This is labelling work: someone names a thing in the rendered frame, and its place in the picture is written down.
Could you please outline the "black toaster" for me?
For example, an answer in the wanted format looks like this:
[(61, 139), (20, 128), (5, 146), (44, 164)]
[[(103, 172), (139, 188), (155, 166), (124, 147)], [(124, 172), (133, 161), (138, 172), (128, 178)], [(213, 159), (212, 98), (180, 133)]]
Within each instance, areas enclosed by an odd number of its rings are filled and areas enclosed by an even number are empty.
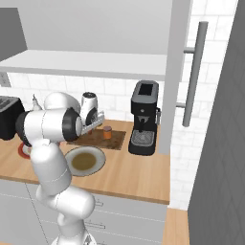
[(15, 122), (25, 109), (20, 98), (0, 96), (0, 139), (11, 140), (15, 133)]

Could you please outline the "orange jar with brown lid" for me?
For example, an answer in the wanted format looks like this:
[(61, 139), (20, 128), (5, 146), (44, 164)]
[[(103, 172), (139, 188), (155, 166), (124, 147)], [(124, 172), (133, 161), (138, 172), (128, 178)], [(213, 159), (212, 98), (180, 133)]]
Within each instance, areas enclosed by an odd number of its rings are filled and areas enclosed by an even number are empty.
[(103, 138), (108, 140), (112, 137), (112, 127), (107, 125), (103, 128)]

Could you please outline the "grey base cupboard door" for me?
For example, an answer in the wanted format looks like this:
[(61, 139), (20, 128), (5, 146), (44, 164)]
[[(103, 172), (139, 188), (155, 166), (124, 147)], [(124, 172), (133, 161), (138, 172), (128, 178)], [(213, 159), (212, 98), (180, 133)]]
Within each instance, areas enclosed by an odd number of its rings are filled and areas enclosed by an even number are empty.
[(0, 180), (0, 241), (11, 245), (48, 245), (23, 183)]

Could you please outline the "grey open cabinet door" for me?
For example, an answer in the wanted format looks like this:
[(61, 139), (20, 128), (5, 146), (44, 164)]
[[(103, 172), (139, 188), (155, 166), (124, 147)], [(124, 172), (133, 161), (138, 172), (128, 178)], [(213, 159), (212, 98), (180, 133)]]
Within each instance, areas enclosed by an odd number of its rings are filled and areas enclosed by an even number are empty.
[(179, 82), (184, 67), (184, 50), (189, 31), (192, 0), (173, 0), (169, 30), (167, 67), (163, 94), (158, 152), (168, 155), (175, 117)]

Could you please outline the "red round plate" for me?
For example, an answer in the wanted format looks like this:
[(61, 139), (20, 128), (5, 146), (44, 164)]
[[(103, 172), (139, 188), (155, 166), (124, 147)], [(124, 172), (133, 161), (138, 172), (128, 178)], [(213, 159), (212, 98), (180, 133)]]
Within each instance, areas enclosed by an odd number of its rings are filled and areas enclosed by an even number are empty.
[(30, 158), (31, 151), (32, 148), (30, 146), (26, 146), (24, 143), (21, 143), (18, 147), (18, 154), (24, 159)]

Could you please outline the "grey tall side panel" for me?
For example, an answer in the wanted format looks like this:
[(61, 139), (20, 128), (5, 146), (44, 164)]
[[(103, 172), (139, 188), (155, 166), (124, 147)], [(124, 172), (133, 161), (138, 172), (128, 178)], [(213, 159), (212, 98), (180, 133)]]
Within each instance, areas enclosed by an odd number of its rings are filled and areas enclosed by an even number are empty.
[(245, 0), (238, 0), (188, 209), (189, 245), (245, 245)]

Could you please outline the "grey wall socket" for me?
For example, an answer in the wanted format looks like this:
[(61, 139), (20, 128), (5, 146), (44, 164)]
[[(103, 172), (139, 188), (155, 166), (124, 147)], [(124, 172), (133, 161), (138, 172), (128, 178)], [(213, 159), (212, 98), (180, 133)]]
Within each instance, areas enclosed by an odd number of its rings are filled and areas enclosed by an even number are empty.
[(11, 83), (7, 73), (0, 72), (0, 85), (2, 87), (10, 87)]

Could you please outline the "grey wall cabinet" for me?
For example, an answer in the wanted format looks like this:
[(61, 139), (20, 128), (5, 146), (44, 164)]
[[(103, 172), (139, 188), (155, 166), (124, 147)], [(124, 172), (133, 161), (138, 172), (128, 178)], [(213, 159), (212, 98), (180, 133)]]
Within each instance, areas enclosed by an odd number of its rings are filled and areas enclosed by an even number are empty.
[(0, 0), (0, 71), (165, 78), (173, 0)]

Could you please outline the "black coffee machine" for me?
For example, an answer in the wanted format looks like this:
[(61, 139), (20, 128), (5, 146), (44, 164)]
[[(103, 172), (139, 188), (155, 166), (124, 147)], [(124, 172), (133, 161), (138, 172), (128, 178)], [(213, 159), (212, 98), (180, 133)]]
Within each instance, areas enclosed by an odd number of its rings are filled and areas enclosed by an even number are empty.
[(128, 151), (131, 154), (150, 156), (155, 152), (157, 126), (161, 109), (157, 107), (159, 84), (154, 80), (137, 82), (131, 97), (133, 129)]

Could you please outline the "grey round plate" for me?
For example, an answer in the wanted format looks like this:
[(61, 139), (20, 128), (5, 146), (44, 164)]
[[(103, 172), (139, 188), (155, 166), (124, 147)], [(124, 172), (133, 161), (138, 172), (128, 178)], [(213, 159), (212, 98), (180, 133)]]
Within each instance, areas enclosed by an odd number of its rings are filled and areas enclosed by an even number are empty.
[(68, 167), (74, 176), (89, 176), (101, 170), (106, 157), (103, 151), (95, 146), (80, 146), (65, 154)]

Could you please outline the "dark brown cutting board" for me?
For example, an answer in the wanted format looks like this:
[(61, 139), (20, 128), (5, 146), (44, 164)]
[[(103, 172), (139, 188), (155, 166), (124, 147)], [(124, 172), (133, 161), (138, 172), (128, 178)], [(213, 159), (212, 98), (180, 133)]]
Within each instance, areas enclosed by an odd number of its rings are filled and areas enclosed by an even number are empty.
[(120, 150), (126, 132), (118, 130), (110, 130), (110, 139), (104, 138), (102, 129), (94, 129), (92, 133), (81, 135), (76, 141), (69, 142), (69, 145), (91, 145), (100, 148)]

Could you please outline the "grey drawer front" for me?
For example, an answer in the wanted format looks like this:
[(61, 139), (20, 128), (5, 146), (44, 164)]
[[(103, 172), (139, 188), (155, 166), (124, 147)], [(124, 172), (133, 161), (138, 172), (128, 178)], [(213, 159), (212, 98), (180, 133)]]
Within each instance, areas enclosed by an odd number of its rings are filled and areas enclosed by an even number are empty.
[[(94, 194), (73, 186), (57, 195), (48, 195), (41, 186), (37, 186), (36, 199), (54, 211), (82, 219), (89, 218), (94, 211), (163, 221), (167, 215), (167, 206), (163, 204)], [(96, 199), (103, 202), (103, 207), (96, 206)]]
[(163, 220), (94, 211), (85, 222), (105, 225), (105, 230), (85, 225), (98, 245), (161, 245), (163, 241)]

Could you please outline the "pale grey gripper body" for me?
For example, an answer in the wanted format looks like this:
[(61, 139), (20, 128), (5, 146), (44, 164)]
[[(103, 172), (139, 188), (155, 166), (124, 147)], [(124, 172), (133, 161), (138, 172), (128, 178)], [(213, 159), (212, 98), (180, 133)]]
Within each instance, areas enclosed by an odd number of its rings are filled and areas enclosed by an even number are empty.
[(81, 130), (81, 134), (84, 135), (86, 133), (88, 133), (89, 131), (91, 131), (92, 129), (96, 128), (97, 126), (103, 124), (104, 121), (104, 112), (100, 111), (97, 118), (89, 125), (85, 125), (82, 130)]

